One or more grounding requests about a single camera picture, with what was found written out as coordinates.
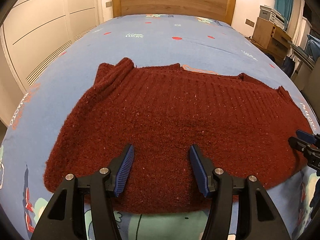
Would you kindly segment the dark red knit sweater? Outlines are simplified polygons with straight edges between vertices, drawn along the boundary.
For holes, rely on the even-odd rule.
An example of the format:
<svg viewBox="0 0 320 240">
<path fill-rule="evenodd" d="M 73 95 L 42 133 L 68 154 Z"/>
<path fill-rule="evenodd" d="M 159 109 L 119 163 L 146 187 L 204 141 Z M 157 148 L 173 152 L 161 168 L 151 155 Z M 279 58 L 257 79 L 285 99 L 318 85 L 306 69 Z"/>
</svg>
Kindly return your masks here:
<svg viewBox="0 0 320 240">
<path fill-rule="evenodd" d="M 131 59 L 102 63 L 93 86 L 67 116 L 50 153 L 44 185 L 54 192 L 65 175 L 109 165 L 125 145 L 135 158 L 117 211 L 173 213 L 206 209 L 188 150 L 237 177 L 255 175 L 267 189 L 306 165 L 288 143 L 308 119 L 283 87 L 244 73 L 190 72 L 179 64 L 136 68 Z"/>
</svg>

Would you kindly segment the blue folded quilt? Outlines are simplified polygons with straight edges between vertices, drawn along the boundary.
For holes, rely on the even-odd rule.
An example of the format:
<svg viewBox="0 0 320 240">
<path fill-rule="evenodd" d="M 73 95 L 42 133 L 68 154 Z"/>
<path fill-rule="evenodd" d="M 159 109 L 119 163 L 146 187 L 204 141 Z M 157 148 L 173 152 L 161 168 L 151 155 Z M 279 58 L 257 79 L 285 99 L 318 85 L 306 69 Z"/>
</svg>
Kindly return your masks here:
<svg viewBox="0 0 320 240">
<path fill-rule="evenodd" d="M 316 62 L 320 57 L 320 39 L 309 34 L 307 38 L 308 40 L 304 51 Z"/>
</svg>

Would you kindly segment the wooden desk cabinet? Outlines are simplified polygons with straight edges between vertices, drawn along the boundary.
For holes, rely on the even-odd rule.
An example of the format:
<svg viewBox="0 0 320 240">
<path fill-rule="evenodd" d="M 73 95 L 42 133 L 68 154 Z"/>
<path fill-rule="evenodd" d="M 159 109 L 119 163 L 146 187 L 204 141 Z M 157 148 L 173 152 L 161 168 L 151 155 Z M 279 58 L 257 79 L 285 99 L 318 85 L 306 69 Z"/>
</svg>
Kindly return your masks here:
<svg viewBox="0 0 320 240">
<path fill-rule="evenodd" d="M 275 59 L 285 59 L 289 49 L 291 37 L 279 26 L 271 21 L 258 17 L 251 41 L 263 51 L 274 56 Z"/>
</svg>

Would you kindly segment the grey printer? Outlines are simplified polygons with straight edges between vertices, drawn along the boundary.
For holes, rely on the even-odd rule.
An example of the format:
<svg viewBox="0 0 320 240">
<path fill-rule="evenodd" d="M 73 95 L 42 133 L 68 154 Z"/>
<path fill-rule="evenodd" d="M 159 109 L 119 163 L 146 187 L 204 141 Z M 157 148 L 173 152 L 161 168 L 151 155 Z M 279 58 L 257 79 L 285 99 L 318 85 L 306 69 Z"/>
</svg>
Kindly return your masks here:
<svg viewBox="0 0 320 240">
<path fill-rule="evenodd" d="M 259 17 L 274 23 L 282 29 L 287 27 L 287 20 L 272 7 L 260 5 Z"/>
</svg>

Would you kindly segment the blue dinosaur bed sheet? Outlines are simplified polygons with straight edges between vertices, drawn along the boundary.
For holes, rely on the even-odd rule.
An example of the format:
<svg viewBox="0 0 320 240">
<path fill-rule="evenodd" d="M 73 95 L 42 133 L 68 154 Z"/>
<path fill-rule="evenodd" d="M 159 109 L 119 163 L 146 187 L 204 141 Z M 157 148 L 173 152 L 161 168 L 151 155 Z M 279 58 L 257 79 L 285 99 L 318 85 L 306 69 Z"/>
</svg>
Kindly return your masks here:
<svg viewBox="0 0 320 240">
<path fill-rule="evenodd" d="M 99 64 L 129 57 L 138 67 L 180 63 L 206 74 L 246 73 L 269 87 L 283 86 L 308 119 L 311 107 L 287 75 L 229 25 L 192 16 L 132 15 L 109 20 L 65 44 L 20 96 L 1 143 L 1 207 L 12 233 L 29 239 L 51 198 L 43 183 L 46 161 L 61 126 L 93 85 Z"/>
</svg>

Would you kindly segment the wooden headboard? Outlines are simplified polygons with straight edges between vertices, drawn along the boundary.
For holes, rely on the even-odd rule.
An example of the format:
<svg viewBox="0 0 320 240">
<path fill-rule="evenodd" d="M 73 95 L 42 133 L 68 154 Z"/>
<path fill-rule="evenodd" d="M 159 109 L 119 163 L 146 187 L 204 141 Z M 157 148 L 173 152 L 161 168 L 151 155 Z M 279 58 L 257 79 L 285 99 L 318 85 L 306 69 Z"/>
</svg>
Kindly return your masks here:
<svg viewBox="0 0 320 240">
<path fill-rule="evenodd" d="M 233 21 L 236 0 L 112 0 L 113 16 L 169 14 Z"/>
</svg>

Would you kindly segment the white wardrobe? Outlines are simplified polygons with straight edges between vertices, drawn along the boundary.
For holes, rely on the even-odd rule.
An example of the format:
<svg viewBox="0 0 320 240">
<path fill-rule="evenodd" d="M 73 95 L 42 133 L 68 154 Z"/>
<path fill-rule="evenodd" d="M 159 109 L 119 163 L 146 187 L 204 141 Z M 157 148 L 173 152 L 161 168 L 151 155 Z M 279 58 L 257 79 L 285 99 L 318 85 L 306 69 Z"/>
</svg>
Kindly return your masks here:
<svg viewBox="0 0 320 240">
<path fill-rule="evenodd" d="M 4 54 L 26 91 L 75 41 L 99 24 L 97 0 L 17 0 L 1 26 Z"/>
</svg>

